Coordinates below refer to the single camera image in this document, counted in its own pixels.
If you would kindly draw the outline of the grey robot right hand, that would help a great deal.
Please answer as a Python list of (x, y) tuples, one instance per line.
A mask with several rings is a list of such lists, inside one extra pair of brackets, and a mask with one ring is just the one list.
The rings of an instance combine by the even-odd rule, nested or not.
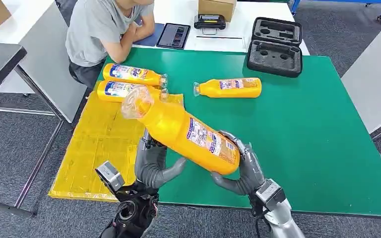
[(257, 191), (264, 184), (265, 178), (251, 145), (245, 145), (240, 139), (229, 132), (221, 130), (219, 133), (231, 140), (239, 149), (240, 177), (237, 180), (233, 180), (225, 178), (217, 172), (211, 172), (214, 183), (237, 195), (249, 195)]

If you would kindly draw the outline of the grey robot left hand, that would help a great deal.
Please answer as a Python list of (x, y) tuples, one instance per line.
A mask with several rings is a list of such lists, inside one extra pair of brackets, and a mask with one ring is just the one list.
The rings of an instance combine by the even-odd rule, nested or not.
[(179, 158), (173, 166), (166, 167), (167, 146), (144, 131), (140, 139), (134, 165), (136, 179), (147, 187), (159, 189), (182, 173), (187, 158)]

